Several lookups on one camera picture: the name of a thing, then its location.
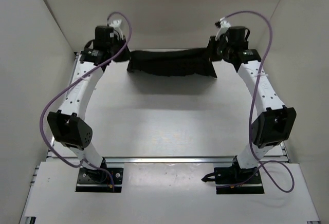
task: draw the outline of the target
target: table surface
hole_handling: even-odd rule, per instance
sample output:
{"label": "table surface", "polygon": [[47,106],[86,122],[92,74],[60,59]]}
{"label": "table surface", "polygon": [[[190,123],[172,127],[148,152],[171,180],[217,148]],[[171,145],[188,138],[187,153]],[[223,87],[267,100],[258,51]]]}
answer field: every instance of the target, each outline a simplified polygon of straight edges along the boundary
{"label": "table surface", "polygon": [[[278,184],[291,179],[278,164],[267,164]],[[213,182],[200,179],[208,163],[126,163],[122,193],[77,193],[78,170],[59,160],[42,162],[25,216],[35,224],[90,223],[262,223],[306,224],[319,220],[298,164],[287,164],[295,190],[280,192],[261,170],[265,194],[216,195]]]}
{"label": "table surface", "polygon": [[[248,143],[251,96],[232,65],[213,65],[218,79],[128,73],[127,62],[111,63],[85,118],[98,152],[104,157],[239,154]],[[74,156],[60,143],[55,148]],[[282,150],[277,146],[267,155],[281,156]]]}

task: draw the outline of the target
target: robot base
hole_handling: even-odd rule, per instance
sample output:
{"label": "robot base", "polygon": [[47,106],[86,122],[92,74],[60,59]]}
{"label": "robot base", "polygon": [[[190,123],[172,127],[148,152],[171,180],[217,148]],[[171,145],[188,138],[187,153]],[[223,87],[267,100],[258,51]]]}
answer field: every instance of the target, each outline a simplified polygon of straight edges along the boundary
{"label": "robot base", "polygon": [[215,167],[216,194],[264,194],[261,174],[257,172],[250,180],[241,186],[233,188],[221,188],[222,185],[236,184],[243,182],[237,181],[232,175],[231,167]]}
{"label": "robot base", "polygon": [[101,171],[101,177],[98,179],[90,175],[91,171],[84,167],[80,168],[76,192],[109,192],[109,193],[121,193],[122,191],[122,179],[123,179],[123,168],[121,167],[107,167],[106,170],[113,176],[114,191],[111,181],[107,179],[104,171]]}

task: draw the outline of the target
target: white wall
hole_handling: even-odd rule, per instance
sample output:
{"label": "white wall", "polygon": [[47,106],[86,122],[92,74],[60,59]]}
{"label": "white wall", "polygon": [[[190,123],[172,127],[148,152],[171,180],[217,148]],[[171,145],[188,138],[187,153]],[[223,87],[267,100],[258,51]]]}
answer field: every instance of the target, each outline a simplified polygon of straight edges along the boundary
{"label": "white wall", "polygon": [[[323,223],[329,223],[329,0],[281,0],[266,71],[297,119],[286,144],[301,164]],[[268,34],[259,50],[264,52]]]}
{"label": "white wall", "polygon": [[[94,38],[96,24],[119,10],[133,25],[130,48],[206,47],[216,33],[214,23],[241,9],[258,10],[270,17],[279,0],[47,0],[65,37],[78,51]],[[255,46],[265,26],[249,15],[232,18],[235,25],[253,28]]]}
{"label": "white wall", "polygon": [[18,223],[45,159],[43,106],[68,82],[73,52],[43,0],[0,0],[0,222]]}

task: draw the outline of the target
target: cable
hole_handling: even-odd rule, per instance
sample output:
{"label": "cable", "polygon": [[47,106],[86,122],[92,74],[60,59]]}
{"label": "cable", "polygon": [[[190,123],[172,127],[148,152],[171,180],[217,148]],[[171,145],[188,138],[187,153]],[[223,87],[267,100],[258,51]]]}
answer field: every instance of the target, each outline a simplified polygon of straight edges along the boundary
{"label": "cable", "polygon": [[64,163],[66,163],[67,165],[71,166],[71,167],[74,167],[74,168],[79,168],[81,167],[82,163],[83,162],[86,162],[89,166],[97,169],[97,170],[101,170],[101,171],[105,171],[108,175],[109,175],[109,178],[111,179],[111,184],[113,185],[114,187],[114,181],[113,181],[113,178],[112,178],[112,175],[109,173],[109,171],[105,170],[105,169],[102,169],[100,167],[96,167],[92,164],[90,164],[86,159],[82,159],[80,161],[80,164],[78,165],[75,165],[75,164],[72,164],[71,162],[67,161],[64,157],[62,157],[50,144],[50,142],[48,141],[47,137],[46,137],[46,134],[45,134],[45,131],[44,131],[44,127],[43,127],[43,123],[44,123],[44,118],[45,118],[45,115],[46,115],[46,112],[47,110],[49,109],[49,107],[61,96],[63,95],[64,93],[66,93],[68,90],[70,90],[71,88],[73,88],[74,86],[76,86],[78,83],[80,83],[84,78],[86,78],[89,74],[91,74],[92,72],[96,71],[98,68],[104,66],[104,65],[107,65],[108,63],[110,63],[113,59],[115,59],[121,52],[124,51],[124,49],[127,47],[129,41],[130,41],[130,38],[132,36],[132,25],[129,21],[129,19],[124,15],[122,14],[121,12],[112,12],[109,14],[109,16],[107,17],[107,20],[109,20],[114,14],[119,14],[121,15],[122,17],[124,17],[124,19],[127,21],[128,23],[128,26],[129,26],[129,35],[128,35],[128,38],[125,42],[125,44],[122,46],[122,48],[114,55],[112,56],[111,58],[107,59],[106,61],[104,61],[103,63],[99,64],[98,66],[94,67],[92,70],[88,71],[87,73],[85,73],[83,76],[81,76],[79,79],[77,79],[75,82],[71,83],[67,88],[65,88],[64,90],[62,90],[61,92],[59,92],[53,99],[50,100],[49,103],[47,103],[47,105],[45,106],[45,108],[42,110],[41,112],[41,115],[40,115],[40,120],[39,120],[39,129],[40,129],[40,134],[41,134],[41,137],[43,139],[43,141],[45,142],[45,144],[48,146],[48,148],[50,149],[51,152],[53,152],[59,159],[61,159]]}
{"label": "cable", "polygon": [[[252,95],[252,101],[251,101],[251,108],[250,108],[250,114],[249,114],[249,122],[248,122],[248,126],[249,126],[249,145],[250,145],[250,150],[251,150],[251,153],[252,155],[254,156],[254,158],[259,162],[260,166],[257,168],[257,170],[255,170],[255,172],[247,179],[245,180],[244,182],[241,182],[241,183],[237,183],[237,184],[229,184],[229,185],[223,185],[223,186],[218,186],[219,188],[226,188],[226,187],[235,187],[235,186],[238,186],[238,185],[241,185],[241,184],[244,184],[246,183],[247,181],[249,181],[255,174],[256,172],[258,171],[258,169],[260,169],[261,167],[264,169],[265,173],[268,175],[268,177],[271,179],[271,181],[273,182],[273,184],[282,192],[285,192],[285,193],[289,193],[289,192],[292,192],[295,188],[295,179],[294,179],[294,176],[291,172],[291,170],[282,162],[280,161],[275,161],[275,160],[270,160],[270,161],[266,161],[266,162],[262,162],[258,157],[257,155],[255,154],[255,152],[253,151],[253,148],[252,148],[252,113],[253,113],[253,109],[254,109],[254,105],[255,105],[255,102],[256,102],[256,95],[257,95],[257,89],[258,89],[258,85],[259,85],[259,81],[260,81],[260,78],[261,78],[261,73],[262,73],[262,69],[263,69],[263,65],[264,65],[264,62],[265,62],[265,59],[268,55],[268,52],[271,48],[271,45],[272,45],[272,40],[273,40],[273,29],[272,29],[272,26],[271,26],[271,23],[270,21],[262,14],[258,13],[258,12],[255,12],[255,11],[249,11],[249,10],[244,10],[244,11],[238,11],[238,12],[234,12],[234,13],[231,13],[230,15],[228,16],[225,16],[223,17],[221,20],[224,20],[226,18],[229,18],[229,17],[232,17],[234,15],[237,15],[237,14],[241,14],[241,13],[251,13],[251,14],[254,14],[260,18],[262,18],[265,23],[267,24],[268,26],[268,29],[269,29],[269,41],[268,41],[268,45],[267,45],[267,48],[266,48],[266,51],[264,53],[264,56],[261,60],[261,63],[260,63],[260,66],[259,66],[259,70],[258,70],[258,75],[257,75],[257,79],[256,79],[256,83],[255,83],[255,89],[253,91],[253,95]],[[275,163],[278,163],[282,166],[284,166],[288,173],[290,174],[291,176],[291,181],[292,181],[292,184],[291,184],[291,188],[289,190],[285,190],[285,189],[282,189],[278,183],[273,179],[273,177],[271,176],[271,174],[269,173],[269,171],[266,169],[265,167],[265,164],[267,163],[270,163],[270,162],[275,162]]]}

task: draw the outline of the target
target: folded black fabric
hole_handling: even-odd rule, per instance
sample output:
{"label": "folded black fabric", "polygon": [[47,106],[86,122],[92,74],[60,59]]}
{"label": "folded black fabric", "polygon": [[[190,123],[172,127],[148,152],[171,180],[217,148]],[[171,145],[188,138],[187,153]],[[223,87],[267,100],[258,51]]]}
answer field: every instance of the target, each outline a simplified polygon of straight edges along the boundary
{"label": "folded black fabric", "polygon": [[168,77],[199,74],[217,78],[206,48],[168,52],[136,50],[131,52],[127,68],[128,72],[135,70]]}

